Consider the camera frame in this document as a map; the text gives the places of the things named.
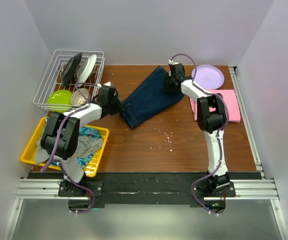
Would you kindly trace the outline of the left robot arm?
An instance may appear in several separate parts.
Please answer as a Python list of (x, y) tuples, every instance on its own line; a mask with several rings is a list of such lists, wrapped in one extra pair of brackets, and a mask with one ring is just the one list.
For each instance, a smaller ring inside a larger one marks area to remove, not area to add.
[(82, 181), (84, 171), (75, 154), (79, 129), (107, 115), (119, 114), (122, 110), (118, 91), (109, 81), (101, 85), (99, 95), (83, 107), (65, 113), (51, 113), (41, 138), (41, 148), (50, 157), (41, 168), (41, 172), (43, 173), (52, 162), (57, 162), (61, 171), (71, 182), (70, 191), (76, 196), (84, 195), (87, 191), (87, 184)]

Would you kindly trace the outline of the dark blue denim jeans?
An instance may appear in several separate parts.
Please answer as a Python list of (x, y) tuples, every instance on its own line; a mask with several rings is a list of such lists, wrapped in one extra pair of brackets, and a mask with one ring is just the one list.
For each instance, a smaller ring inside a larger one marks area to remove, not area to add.
[(158, 66), (121, 102), (123, 111), (120, 117), (130, 129), (138, 127), (182, 100), (181, 92), (170, 93), (163, 90), (166, 73), (163, 67)]

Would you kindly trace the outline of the pink t-shirt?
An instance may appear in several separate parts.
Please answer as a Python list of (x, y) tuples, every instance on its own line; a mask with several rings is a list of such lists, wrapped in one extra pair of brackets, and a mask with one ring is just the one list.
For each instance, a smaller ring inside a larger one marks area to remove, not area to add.
[[(235, 91), (233, 89), (208, 90), (212, 93), (222, 95), (223, 100), (225, 101), (228, 108), (229, 122), (239, 123), (241, 121), (241, 115)], [(193, 112), (194, 121), (197, 121), (197, 104), (193, 99), (190, 98), (189, 100)]]

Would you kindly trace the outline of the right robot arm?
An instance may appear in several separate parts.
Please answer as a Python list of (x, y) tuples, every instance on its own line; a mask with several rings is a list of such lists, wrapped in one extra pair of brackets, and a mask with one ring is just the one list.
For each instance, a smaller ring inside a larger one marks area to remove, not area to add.
[(219, 196), (230, 178), (225, 163), (223, 134), (228, 124), (228, 110), (223, 98), (196, 84), (193, 77), (185, 74), (183, 64), (168, 62), (170, 72), (164, 75), (163, 89), (169, 93), (179, 93), (195, 100), (197, 124), (203, 131), (208, 151), (208, 174), (201, 179), (211, 196)]

